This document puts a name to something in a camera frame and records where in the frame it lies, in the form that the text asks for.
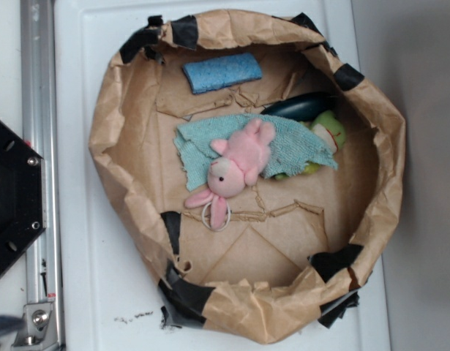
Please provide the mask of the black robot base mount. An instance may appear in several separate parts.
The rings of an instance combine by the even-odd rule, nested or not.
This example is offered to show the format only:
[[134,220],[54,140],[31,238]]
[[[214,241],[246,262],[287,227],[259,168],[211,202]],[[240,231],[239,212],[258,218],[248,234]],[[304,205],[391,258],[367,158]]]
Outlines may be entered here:
[[42,157],[0,121],[0,278],[44,229]]

